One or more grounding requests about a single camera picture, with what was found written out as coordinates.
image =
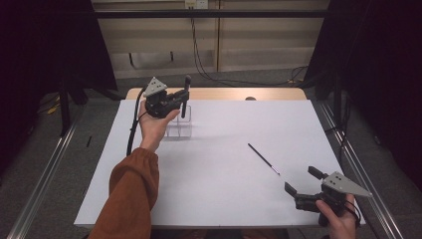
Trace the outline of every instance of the electrical outlet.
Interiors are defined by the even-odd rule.
[[[197,0],[196,9],[208,9],[208,0]]]
[[[196,0],[185,0],[185,8],[186,9],[196,9]]]

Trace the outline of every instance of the brown sleeve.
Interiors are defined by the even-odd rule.
[[[90,239],[149,238],[158,178],[158,157],[143,148],[116,165],[109,180],[108,200]]]

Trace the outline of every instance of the orange sleeve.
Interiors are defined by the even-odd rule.
[[[93,238],[148,238],[150,210],[158,195],[158,157],[137,148],[112,170],[109,197],[90,234]]]

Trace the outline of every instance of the human hand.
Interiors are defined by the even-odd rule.
[[[174,110],[166,118],[157,119],[146,114],[145,101],[142,101],[138,115],[139,117],[142,116],[139,119],[140,129],[142,130],[142,142],[139,147],[155,152],[164,137],[168,123],[175,119],[179,113],[180,110]]]
[[[345,199],[350,202],[346,203],[345,206],[354,212],[354,196],[352,194],[347,194]],[[337,217],[331,208],[322,200],[317,200],[316,206],[329,221],[328,230],[330,239],[356,238],[356,219],[350,212],[344,210],[344,213],[340,217]]]

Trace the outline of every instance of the white paper sheet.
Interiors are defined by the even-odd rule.
[[[320,192],[312,165],[341,169],[310,101],[189,101],[192,136],[165,138],[157,151],[158,200],[152,224],[164,228],[317,225],[284,190]],[[134,101],[122,101],[75,224],[92,227],[106,202],[113,167],[124,157]],[[140,129],[133,143],[140,143]],[[280,173],[278,176],[250,143]]]

